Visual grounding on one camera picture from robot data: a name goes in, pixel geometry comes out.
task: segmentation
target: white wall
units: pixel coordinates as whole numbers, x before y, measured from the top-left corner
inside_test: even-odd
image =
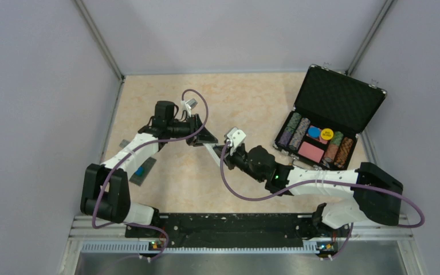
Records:
[[[383,0],[85,0],[124,74],[347,69]]]
[[[57,272],[118,87],[71,0],[0,1],[0,275]]]
[[[387,89],[369,135],[382,167],[426,213],[414,233],[429,274],[440,274],[440,1],[398,1],[356,77]]]

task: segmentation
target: marble tabletop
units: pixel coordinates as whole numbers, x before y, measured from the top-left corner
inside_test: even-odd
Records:
[[[206,128],[219,142],[231,127],[246,134],[247,150],[262,145],[276,161],[288,164],[290,158],[272,148],[289,111],[293,108],[305,73],[169,74],[127,76],[120,95],[105,159],[121,150],[120,142],[132,140],[138,129],[154,114],[158,100],[179,105],[188,88],[207,100],[210,115]],[[198,101],[194,113],[205,119],[205,107],[194,93],[186,98]],[[195,213],[289,213],[312,212],[323,202],[336,201],[322,195],[282,196],[262,202],[248,202],[232,195],[223,185],[219,168],[204,147],[186,142],[168,143],[154,155],[157,159],[141,187],[129,183],[131,199],[158,208],[161,212]],[[366,162],[361,140],[357,143],[349,169]],[[304,163],[295,165],[309,167]],[[234,190],[246,197],[269,194],[239,169],[227,170],[226,178]]]

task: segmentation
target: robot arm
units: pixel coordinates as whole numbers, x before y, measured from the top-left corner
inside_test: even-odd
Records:
[[[191,110],[196,106],[195,100],[182,101],[182,113],[187,115],[183,121],[175,118],[179,107],[169,101],[158,101],[155,114],[149,123],[142,127],[134,139],[120,152],[101,165],[91,164],[87,167],[84,187],[80,203],[82,213],[92,215],[97,204],[99,192],[110,171],[128,157],[112,174],[108,191],[104,193],[99,203],[97,217],[114,223],[138,223],[149,225],[157,218],[159,211],[150,206],[131,202],[129,195],[129,179],[135,171],[152,155],[159,152],[172,138],[183,138],[199,130],[202,122],[198,116],[192,115]],[[218,140],[203,128],[197,135],[186,140],[191,146],[201,146],[203,143],[217,143]],[[138,150],[138,146],[148,143]]]
[[[296,183],[314,180],[297,186],[281,195],[326,195],[340,198],[340,202],[323,203],[313,213],[314,223],[323,223],[332,229],[338,229],[351,222],[370,219],[384,225],[395,226],[399,222],[400,200],[392,196],[350,188],[323,182],[335,181],[350,184],[366,184],[386,190],[402,193],[403,185],[372,163],[362,163],[360,168],[347,171],[313,171],[299,167],[286,166],[275,161],[262,146],[246,152],[243,141],[245,134],[238,128],[231,129],[226,135],[230,142],[229,154],[225,164],[232,170],[239,168],[259,182],[266,182],[265,188],[271,193],[278,192]],[[220,156],[223,146],[215,146],[214,158]]]

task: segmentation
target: black case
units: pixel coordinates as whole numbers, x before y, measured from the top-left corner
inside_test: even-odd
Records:
[[[285,155],[303,161],[314,167],[329,170],[346,170],[355,149],[358,134],[361,133],[375,112],[384,101],[387,92],[374,85],[364,83],[344,74],[329,70],[318,65],[311,65],[302,82],[299,94],[294,102],[294,109],[285,120],[277,135],[273,147]],[[298,154],[297,150],[290,150],[279,144],[278,141],[292,115],[297,112],[301,117],[311,121],[311,125],[318,128],[330,128],[334,132],[340,131],[344,137],[353,139],[352,148],[347,161],[342,168],[331,163],[326,167]],[[326,151],[328,144],[322,144],[307,137],[302,142],[308,142]]]

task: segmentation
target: yellow poker chip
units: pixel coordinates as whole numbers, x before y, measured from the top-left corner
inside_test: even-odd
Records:
[[[321,138],[324,140],[330,140],[333,138],[333,130],[331,130],[330,128],[324,128],[323,131],[321,132]]]

